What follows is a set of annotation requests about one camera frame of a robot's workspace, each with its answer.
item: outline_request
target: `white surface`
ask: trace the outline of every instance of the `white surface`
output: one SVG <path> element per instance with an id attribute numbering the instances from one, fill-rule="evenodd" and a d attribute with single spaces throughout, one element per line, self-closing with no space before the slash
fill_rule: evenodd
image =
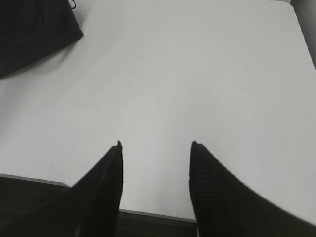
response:
<path id="1" fill-rule="evenodd" d="M 255 191 L 316 224 L 316 74 L 290 5 L 77 5 L 85 38 L 0 82 L 0 173 L 72 185 L 120 139 L 121 208 L 194 218 L 197 140 Z"/>

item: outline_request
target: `black bag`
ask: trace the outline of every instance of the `black bag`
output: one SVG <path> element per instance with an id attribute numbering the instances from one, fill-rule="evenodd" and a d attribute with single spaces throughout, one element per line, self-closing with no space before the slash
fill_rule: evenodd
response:
<path id="1" fill-rule="evenodd" d="M 0 0 L 0 77 L 82 36 L 68 0 Z"/>

